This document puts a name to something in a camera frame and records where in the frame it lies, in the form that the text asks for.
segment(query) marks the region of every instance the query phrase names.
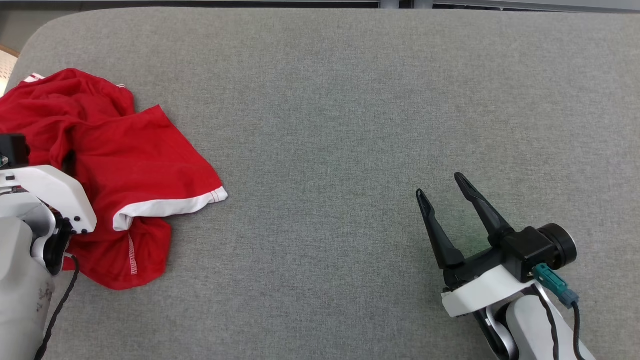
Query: wooden edge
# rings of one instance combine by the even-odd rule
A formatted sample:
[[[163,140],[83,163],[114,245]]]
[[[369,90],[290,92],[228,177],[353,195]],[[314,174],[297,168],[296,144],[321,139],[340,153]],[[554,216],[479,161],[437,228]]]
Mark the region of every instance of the wooden edge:
[[[15,56],[16,58],[20,57],[20,53],[18,53],[16,50],[11,50],[8,47],[3,45],[0,45],[0,51],[4,51],[11,56]]]

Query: cable plug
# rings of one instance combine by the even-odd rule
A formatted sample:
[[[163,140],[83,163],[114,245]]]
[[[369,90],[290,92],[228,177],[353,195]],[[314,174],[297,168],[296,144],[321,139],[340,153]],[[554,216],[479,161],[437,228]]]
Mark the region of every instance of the cable plug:
[[[580,297],[569,289],[569,284],[562,280],[547,264],[538,264],[533,268],[533,277],[544,287],[558,297],[560,303],[567,309],[572,308],[573,303],[578,303]]]

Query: black cable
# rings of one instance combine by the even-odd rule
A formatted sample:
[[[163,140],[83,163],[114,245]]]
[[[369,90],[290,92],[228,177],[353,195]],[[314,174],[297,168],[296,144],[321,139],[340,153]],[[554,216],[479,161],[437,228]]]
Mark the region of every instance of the black cable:
[[[573,308],[573,317],[575,318],[573,325],[573,352],[578,360],[584,360],[582,354],[580,354],[580,309],[578,308],[578,303],[575,301],[571,303],[571,307]]]
[[[67,299],[69,298],[69,294],[71,293],[71,290],[74,289],[74,285],[76,284],[76,280],[78,279],[78,273],[80,272],[80,265],[78,264],[78,259],[76,259],[75,256],[71,256],[71,259],[74,261],[74,264],[76,265],[76,269],[74,270],[74,276],[71,278],[71,283],[69,284],[69,287],[65,291],[65,294],[62,296],[62,299],[60,300],[58,307],[53,312],[53,316],[51,316],[51,321],[49,322],[47,333],[44,336],[44,340],[42,340],[42,345],[40,346],[40,348],[38,349],[38,352],[36,353],[35,360],[41,360],[44,357],[44,353],[47,352],[47,344],[51,339],[53,325],[55,325],[56,319],[58,318],[60,311],[62,311],[62,305],[64,305]]]
[[[560,348],[558,345],[558,330],[556,327],[556,319],[554,318],[554,314],[551,312],[551,307],[547,303],[547,300],[545,300],[545,297],[542,296],[540,290],[535,285],[532,286],[532,288],[534,289],[536,294],[538,294],[538,298],[540,299],[542,306],[547,311],[547,318],[549,319],[549,323],[551,324],[551,338],[554,340],[554,360],[559,360]]]

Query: red fabric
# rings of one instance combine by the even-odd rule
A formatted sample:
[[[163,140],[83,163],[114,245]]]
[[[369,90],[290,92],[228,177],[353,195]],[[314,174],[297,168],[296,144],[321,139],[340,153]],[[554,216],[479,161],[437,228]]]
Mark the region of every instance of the red fabric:
[[[83,274],[114,290],[162,275],[171,240],[171,227],[160,218],[136,217],[128,231],[114,231],[119,209],[222,187],[215,170],[159,106],[136,113],[126,88],[76,69],[22,82],[0,97],[0,131],[26,135],[30,165],[60,169],[69,150],[76,152],[76,179],[98,223],[93,233],[75,235],[68,252],[78,258]],[[65,262],[65,270],[72,267]]]

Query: gray fabric surface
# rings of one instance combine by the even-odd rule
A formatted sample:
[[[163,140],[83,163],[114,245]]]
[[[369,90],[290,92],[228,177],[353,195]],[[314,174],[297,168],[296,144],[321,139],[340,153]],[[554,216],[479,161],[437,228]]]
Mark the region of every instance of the gray fabric surface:
[[[152,284],[81,277],[46,358],[491,359],[474,320],[440,303],[415,201],[422,187],[454,243],[483,250],[455,171],[514,227],[573,234],[561,274],[582,339],[636,358],[639,44],[633,15],[146,8],[49,23],[13,84],[67,67],[126,84],[230,197],[170,219]]]

